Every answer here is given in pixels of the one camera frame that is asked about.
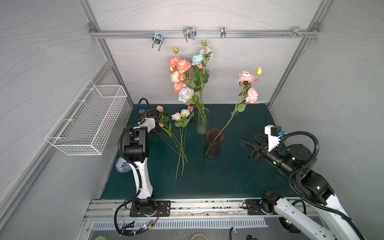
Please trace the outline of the peach multi-bloom rose stem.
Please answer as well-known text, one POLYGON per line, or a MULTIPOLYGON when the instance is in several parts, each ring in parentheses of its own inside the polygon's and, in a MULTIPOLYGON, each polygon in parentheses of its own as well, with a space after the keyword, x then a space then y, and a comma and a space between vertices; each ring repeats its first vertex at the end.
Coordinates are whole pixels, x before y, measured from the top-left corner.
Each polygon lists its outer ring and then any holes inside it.
POLYGON ((181 74, 178 71, 175 71, 171 74, 171 82, 174 84, 174 90, 176 93, 179 93, 183 88, 187 87, 185 80, 185 74, 181 74))

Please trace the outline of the white rose stem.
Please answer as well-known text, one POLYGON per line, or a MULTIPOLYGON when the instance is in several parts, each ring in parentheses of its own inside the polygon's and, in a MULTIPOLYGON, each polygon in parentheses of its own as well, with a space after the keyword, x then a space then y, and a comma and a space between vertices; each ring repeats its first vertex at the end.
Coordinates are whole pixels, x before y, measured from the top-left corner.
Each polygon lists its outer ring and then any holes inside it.
POLYGON ((187 106, 194 106, 198 109, 198 112, 203 113, 204 103, 203 98, 195 94, 194 90, 186 87, 179 92, 179 101, 183 102, 187 106))

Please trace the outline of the red ribbed glass vase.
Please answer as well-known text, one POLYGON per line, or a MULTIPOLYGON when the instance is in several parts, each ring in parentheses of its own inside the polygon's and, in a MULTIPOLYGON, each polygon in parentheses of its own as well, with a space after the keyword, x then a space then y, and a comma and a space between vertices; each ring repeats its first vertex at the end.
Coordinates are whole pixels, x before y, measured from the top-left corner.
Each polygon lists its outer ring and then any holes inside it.
POLYGON ((224 140, 224 133, 218 128, 211 128, 206 133, 207 143, 204 153, 208 159, 214 160, 221 153, 221 142, 224 140))

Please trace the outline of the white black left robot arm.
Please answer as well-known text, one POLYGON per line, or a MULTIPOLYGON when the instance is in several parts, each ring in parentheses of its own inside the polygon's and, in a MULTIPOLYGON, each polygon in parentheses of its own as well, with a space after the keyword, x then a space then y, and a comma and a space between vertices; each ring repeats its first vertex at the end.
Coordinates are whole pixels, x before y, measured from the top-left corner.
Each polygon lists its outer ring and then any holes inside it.
POLYGON ((131 217, 151 217, 157 210, 153 186, 148 170, 150 155, 150 139, 159 129, 157 109, 151 109, 146 98, 138 103, 139 121, 137 124, 124 128, 118 143, 120 156, 132 169, 136 194, 132 198, 131 217))

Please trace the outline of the pink rose stem with bud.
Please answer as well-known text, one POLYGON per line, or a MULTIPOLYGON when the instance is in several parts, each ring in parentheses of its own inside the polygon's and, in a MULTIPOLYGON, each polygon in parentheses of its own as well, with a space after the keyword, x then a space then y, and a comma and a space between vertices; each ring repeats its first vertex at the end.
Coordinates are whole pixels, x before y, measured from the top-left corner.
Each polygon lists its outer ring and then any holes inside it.
POLYGON ((253 84, 259 83, 260 79, 258 79, 257 77, 262 76, 264 76, 264 73, 261 67, 258 67, 254 73, 244 71, 238 75, 237 82, 239 86, 242 87, 242 91, 239 94, 240 99, 235 104, 234 110, 231 112, 230 119, 228 120, 226 125, 221 129, 221 131, 216 135, 214 141, 219 138, 221 133, 230 124, 236 114, 244 112, 247 105, 254 104, 257 102, 259 94, 253 87, 253 84))

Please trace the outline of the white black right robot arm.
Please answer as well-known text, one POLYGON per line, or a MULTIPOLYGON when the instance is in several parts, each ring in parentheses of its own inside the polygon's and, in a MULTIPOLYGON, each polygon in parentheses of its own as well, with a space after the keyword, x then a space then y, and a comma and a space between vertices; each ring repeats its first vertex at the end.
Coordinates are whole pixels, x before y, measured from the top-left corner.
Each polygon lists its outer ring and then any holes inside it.
POLYGON ((265 134, 264 143, 261 135, 254 134, 255 144, 241 141, 240 145, 248 159, 276 168, 299 199, 291 203, 270 189, 259 203, 246 201, 248 214, 256 215, 257 207, 265 215, 277 214, 286 231, 303 233, 311 240, 363 240, 334 189, 312 169, 320 150, 318 139, 304 131, 286 134, 277 126, 267 126, 265 134))

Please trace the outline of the clear glass vase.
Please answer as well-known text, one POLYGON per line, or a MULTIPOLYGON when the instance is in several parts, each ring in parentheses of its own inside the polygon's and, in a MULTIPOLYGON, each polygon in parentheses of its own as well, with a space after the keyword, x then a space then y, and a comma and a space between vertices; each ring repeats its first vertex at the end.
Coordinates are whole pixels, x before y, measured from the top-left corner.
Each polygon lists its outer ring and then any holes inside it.
POLYGON ((204 108, 203 113, 198 112, 197 132, 200 135, 205 135, 209 129, 209 110, 204 108))

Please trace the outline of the pale blue flower stem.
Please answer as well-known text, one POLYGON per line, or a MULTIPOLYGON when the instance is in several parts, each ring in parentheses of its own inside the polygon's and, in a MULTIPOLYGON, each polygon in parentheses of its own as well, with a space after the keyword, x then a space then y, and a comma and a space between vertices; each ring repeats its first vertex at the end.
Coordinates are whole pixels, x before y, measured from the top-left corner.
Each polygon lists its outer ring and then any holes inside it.
POLYGON ((192 88, 200 92, 204 89, 205 84, 208 83, 210 72, 207 68, 208 62, 213 58, 213 50, 209 48, 207 40, 201 40, 202 49, 197 55, 192 57, 192 73, 190 74, 192 80, 192 88))

